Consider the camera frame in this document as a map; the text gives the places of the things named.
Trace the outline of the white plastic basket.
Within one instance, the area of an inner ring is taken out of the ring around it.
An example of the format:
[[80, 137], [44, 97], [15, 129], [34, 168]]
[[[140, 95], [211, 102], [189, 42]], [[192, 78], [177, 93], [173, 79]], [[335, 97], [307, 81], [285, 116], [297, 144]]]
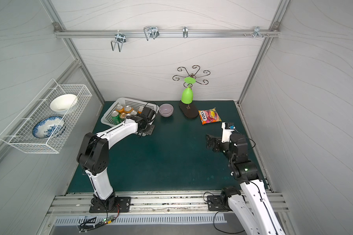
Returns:
[[125, 106], [130, 106], [131, 108], [133, 108], [135, 111], [138, 111], [138, 108], [140, 106], [144, 106], [144, 107], [148, 107], [153, 109], [156, 114], [159, 111], [159, 106], [154, 104], [154, 103], [150, 103], [150, 102], [145, 102], [145, 101], [140, 101], [140, 100], [135, 100], [135, 99], [131, 99], [131, 98], [118, 98], [109, 108], [108, 110], [104, 113], [103, 117], [101, 118], [101, 123], [108, 125], [110, 127], [114, 127], [115, 124], [112, 122], [112, 118], [111, 118], [111, 113], [113, 111], [116, 110], [116, 107], [118, 105], [121, 105], [123, 107]]

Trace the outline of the orange Fanta can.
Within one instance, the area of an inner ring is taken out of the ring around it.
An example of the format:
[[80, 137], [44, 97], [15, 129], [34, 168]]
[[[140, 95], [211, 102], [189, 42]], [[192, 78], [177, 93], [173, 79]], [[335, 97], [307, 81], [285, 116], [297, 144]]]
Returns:
[[138, 112], [139, 114], [142, 114], [143, 110], [144, 110], [144, 106], [140, 106], [140, 107], [138, 108], [137, 112]]

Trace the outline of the orange can back middle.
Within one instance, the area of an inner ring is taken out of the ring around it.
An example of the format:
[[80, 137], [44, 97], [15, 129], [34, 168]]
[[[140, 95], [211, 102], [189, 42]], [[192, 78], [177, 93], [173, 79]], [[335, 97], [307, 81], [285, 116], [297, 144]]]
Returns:
[[130, 114], [132, 111], [133, 111], [133, 108], [132, 108], [131, 106], [126, 105], [126, 106], [124, 107], [124, 112], [125, 112], [126, 114]]

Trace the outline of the green beer can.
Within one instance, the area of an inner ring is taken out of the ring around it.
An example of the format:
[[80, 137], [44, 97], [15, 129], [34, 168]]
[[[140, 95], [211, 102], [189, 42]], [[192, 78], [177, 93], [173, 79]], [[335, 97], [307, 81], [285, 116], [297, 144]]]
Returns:
[[127, 113], [125, 113], [125, 112], [121, 113], [121, 114], [119, 115], [119, 121], [120, 121], [120, 122], [123, 122], [123, 121], [125, 120], [126, 116], [127, 116]]

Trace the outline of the colourful snack bag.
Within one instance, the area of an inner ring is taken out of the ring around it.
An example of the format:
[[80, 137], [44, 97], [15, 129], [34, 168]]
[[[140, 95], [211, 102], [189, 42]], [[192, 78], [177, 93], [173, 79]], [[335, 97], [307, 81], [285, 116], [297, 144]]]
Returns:
[[202, 125], [221, 122], [221, 118], [216, 111], [216, 108], [208, 109], [208, 110], [199, 110], [199, 117], [201, 119]]

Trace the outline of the green Sprite can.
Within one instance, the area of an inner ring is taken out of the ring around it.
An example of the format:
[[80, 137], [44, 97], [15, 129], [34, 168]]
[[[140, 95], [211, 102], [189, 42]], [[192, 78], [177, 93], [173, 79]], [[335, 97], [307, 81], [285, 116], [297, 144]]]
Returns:
[[122, 122], [120, 119], [120, 113], [118, 111], [113, 111], [111, 113], [111, 121], [113, 125], [118, 125]]

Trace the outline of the orange can back left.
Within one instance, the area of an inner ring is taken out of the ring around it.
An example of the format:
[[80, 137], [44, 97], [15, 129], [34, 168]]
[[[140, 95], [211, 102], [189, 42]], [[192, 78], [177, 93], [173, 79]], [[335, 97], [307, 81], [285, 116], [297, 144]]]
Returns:
[[118, 113], [124, 113], [125, 112], [125, 107], [123, 105], [120, 105], [118, 104], [116, 107], [115, 107], [115, 111], [117, 111]]

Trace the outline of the black metal cup stand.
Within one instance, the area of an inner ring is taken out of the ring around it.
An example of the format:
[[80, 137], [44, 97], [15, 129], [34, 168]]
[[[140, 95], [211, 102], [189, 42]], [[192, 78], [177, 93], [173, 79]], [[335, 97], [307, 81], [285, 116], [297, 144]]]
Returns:
[[[201, 67], [199, 65], [193, 65], [192, 69], [194, 69], [196, 71], [192, 72], [192, 73], [189, 73], [187, 68], [185, 68], [185, 67], [178, 67], [177, 71], [178, 72], [185, 71], [187, 73], [187, 77], [193, 77], [193, 78], [196, 79], [196, 83], [197, 84], [200, 84], [200, 85], [208, 85], [209, 84], [209, 81], [207, 79], [203, 79], [201, 81], [198, 81], [198, 79], [200, 79], [200, 78], [204, 78], [206, 76], [209, 76], [211, 74], [211, 72], [209, 70], [203, 70], [203, 75], [197, 76], [197, 74], [199, 73]], [[179, 74], [174, 75], [172, 77], [172, 80], [173, 81], [179, 81], [182, 78], [183, 78], [183, 83], [184, 83], [184, 79], [186, 77], [183, 77], [183, 76], [181, 76]], [[196, 118], [199, 115], [199, 112], [198, 112], [196, 106], [193, 104], [193, 102], [191, 104], [184, 104], [184, 103], [181, 102], [181, 99], [180, 99], [179, 107], [180, 107], [181, 111], [183, 112], [183, 114], [189, 119], [194, 119], [194, 118]]]

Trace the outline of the white ceramic bowl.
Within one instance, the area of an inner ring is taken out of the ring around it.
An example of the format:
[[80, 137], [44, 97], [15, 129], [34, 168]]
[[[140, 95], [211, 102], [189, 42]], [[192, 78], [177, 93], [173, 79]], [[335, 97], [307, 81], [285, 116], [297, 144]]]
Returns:
[[50, 109], [59, 115], [69, 114], [77, 108], [78, 97], [74, 94], [58, 96], [50, 103]]

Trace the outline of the blue patterned plate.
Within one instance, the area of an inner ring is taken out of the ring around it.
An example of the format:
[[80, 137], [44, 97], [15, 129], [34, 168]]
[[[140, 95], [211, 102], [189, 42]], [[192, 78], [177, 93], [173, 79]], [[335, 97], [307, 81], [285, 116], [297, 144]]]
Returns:
[[56, 137], [64, 130], [65, 121], [63, 117], [51, 116], [38, 122], [32, 130], [34, 137], [38, 139], [47, 139], [49, 137]]

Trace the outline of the small metal hook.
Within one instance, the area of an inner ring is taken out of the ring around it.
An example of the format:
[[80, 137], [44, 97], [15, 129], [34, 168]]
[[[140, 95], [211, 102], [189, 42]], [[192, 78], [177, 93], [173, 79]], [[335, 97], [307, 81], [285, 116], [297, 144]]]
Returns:
[[182, 28], [182, 34], [183, 34], [183, 38], [188, 38], [188, 27], [184, 26]]

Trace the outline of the right metal hook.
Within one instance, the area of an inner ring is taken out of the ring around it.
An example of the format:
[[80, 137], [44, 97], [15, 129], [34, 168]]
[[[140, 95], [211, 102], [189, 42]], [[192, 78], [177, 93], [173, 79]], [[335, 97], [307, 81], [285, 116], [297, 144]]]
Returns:
[[255, 27], [254, 31], [250, 34], [243, 34], [244, 37], [252, 37], [252, 38], [265, 38], [265, 37], [269, 37], [268, 33], [262, 33], [260, 31], [260, 27]]

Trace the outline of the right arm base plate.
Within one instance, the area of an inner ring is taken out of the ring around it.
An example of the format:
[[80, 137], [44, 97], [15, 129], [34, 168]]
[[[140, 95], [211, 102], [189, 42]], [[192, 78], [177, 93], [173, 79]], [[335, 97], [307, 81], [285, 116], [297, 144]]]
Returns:
[[208, 195], [206, 197], [207, 206], [209, 211], [223, 211], [221, 197], [218, 195]]

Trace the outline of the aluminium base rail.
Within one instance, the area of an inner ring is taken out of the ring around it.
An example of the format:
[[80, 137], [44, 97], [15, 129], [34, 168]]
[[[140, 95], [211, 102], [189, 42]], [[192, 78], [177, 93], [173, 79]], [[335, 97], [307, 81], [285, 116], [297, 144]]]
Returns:
[[[206, 213], [208, 200], [220, 196], [220, 191], [142, 191], [117, 192], [119, 197], [130, 197], [124, 203], [127, 214]], [[47, 215], [88, 215], [92, 193], [69, 193], [56, 196]]]

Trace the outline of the aluminium top rail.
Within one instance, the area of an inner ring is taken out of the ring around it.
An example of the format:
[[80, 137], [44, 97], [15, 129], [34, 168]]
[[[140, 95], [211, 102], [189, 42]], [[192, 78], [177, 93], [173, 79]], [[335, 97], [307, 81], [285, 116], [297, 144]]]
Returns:
[[[119, 30], [122, 34], [126, 36], [127, 39], [145, 39], [145, 34], [143, 30]], [[244, 37], [243, 34], [250, 34], [254, 29], [249, 30], [197, 30], [188, 29], [188, 38], [252, 38]], [[260, 30], [262, 33], [268, 33], [269, 37], [279, 37], [281, 35], [280, 31], [274, 30]], [[65, 30], [61, 32], [55, 32], [57, 38], [114, 38], [117, 30]], [[183, 38], [182, 29], [177, 30], [159, 30], [159, 36], [157, 38]]]

